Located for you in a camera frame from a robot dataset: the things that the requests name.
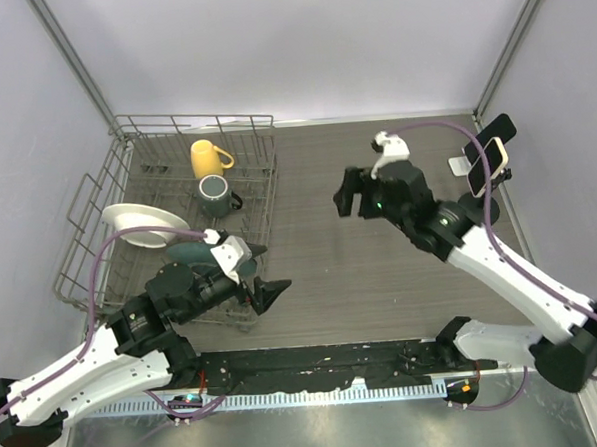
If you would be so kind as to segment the pink case phone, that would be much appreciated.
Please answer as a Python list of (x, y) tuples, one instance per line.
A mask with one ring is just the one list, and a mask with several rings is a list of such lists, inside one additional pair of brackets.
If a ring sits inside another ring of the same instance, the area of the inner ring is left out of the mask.
[[(504, 142), (498, 137), (492, 139), (485, 145), (484, 157), (489, 166), (489, 180), (495, 179), (507, 166), (508, 153)], [(479, 198), (484, 195), (486, 184), (485, 168), (482, 157), (478, 157), (472, 164), (466, 176), (470, 193), (473, 197)]]

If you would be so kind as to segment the black case phone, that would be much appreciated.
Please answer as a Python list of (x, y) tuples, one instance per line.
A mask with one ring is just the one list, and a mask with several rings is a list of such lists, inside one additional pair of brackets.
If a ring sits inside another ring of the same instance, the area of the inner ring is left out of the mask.
[[(512, 122), (510, 116), (507, 113), (502, 113), (495, 117), (493, 121), (488, 124), (480, 133), (475, 136), (477, 143), (485, 148), (486, 144), (493, 138), (499, 138), (504, 144), (512, 140), (517, 134), (517, 128), (515, 123)], [(470, 164), (473, 164), (479, 157), (479, 152), (476, 145), (470, 141), (464, 146), (464, 156)]]

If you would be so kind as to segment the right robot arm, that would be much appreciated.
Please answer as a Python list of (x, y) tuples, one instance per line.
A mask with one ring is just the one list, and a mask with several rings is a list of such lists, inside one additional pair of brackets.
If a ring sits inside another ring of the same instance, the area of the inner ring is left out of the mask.
[(340, 216), (360, 198), (359, 216), (388, 220), (419, 250), (479, 279), (512, 304), (529, 326), (454, 318), (439, 334), (437, 357), (456, 371), (474, 359), (535, 369), (550, 384), (578, 393), (597, 369), (597, 300), (573, 291), (516, 254), (485, 220), (433, 197), (408, 161), (378, 171), (348, 167), (333, 197)]

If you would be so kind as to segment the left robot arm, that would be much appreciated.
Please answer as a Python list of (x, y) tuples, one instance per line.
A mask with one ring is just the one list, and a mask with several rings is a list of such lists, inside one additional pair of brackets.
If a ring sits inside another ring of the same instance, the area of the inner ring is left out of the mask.
[(168, 263), (105, 318), (90, 344), (27, 378), (0, 378), (0, 445), (48, 447), (81, 418), (132, 393), (192, 386), (198, 356), (177, 327), (231, 299), (266, 312), (292, 284), (257, 275), (256, 259), (266, 250), (251, 246), (225, 272), (200, 243), (170, 248)]

